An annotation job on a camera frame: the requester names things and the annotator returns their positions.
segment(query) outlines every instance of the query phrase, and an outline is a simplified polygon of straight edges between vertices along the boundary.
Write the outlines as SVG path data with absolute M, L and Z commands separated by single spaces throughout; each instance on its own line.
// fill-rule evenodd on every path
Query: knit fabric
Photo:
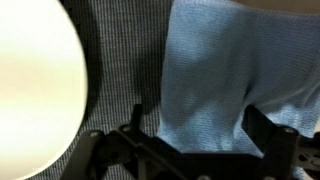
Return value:
M 79 136 L 109 133 L 128 123 L 134 104 L 144 105 L 144 132 L 159 125 L 160 79 L 172 0 L 61 0 L 80 37 L 88 69 L 89 96 L 81 128 L 52 166 L 29 180 L 58 180 Z M 107 180 L 129 180 L 112 166 Z
M 247 105 L 311 137 L 320 115 L 320 15 L 176 0 L 158 136 L 182 152 L 262 156 L 241 129 Z

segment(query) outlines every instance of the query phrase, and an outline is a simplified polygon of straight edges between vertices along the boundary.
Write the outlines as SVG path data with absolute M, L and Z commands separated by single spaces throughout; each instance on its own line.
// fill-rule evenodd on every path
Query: fabric fold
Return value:
M 240 128 L 255 105 L 311 137 L 320 115 L 320 15 L 176 0 L 158 136 L 182 152 L 261 152 Z

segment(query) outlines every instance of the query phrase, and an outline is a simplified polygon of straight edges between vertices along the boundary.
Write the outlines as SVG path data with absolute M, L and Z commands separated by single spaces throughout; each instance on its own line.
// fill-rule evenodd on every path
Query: blue towel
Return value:
M 320 115 L 320 15 L 176 0 L 168 33 L 160 138 L 181 152 L 262 156 L 240 127 L 249 104 L 312 137 Z

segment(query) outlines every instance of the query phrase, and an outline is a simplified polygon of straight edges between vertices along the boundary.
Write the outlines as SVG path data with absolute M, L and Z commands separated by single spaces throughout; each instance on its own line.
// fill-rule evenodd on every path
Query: striped fabric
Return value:
M 29 180 L 57 180 L 79 135 L 90 129 L 106 133 L 128 122 L 133 105 L 145 108 L 145 132 L 156 133 L 160 78 L 172 0 L 64 0 L 86 55 L 89 98 L 77 137 L 51 167 Z M 130 177 L 119 167 L 108 180 Z

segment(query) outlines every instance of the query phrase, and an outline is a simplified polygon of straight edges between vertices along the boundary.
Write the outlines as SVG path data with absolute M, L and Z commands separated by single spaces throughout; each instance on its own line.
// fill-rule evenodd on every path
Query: black clamp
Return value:
M 242 128 L 264 153 L 263 158 L 235 153 L 180 153 L 140 130 L 142 106 L 135 105 L 129 124 L 109 134 L 87 131 L 80 137 L 60 180 L 100 180 L 108 167 L 121 165 L 138 180 L 293 179 L 302 167 L 320 178 L 320 138 L 307 138 L 289 126 L 276 125 L 253 106 Z

